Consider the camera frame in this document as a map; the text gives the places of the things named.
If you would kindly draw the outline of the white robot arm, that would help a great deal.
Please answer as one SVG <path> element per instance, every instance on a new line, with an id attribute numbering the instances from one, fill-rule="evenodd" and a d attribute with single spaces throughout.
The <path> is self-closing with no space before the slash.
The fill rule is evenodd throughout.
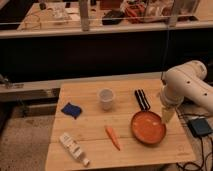
<path id="1" fill-rule="evenodd" d="M 185 98 L 213 113 L 213 87 L 204 82 L 206 75 L 206 66 L 198 60 L 172 67 L 165 72 L 165 84 L 160 91 L 164 124 L 170 122 L 175 109 Z"/>

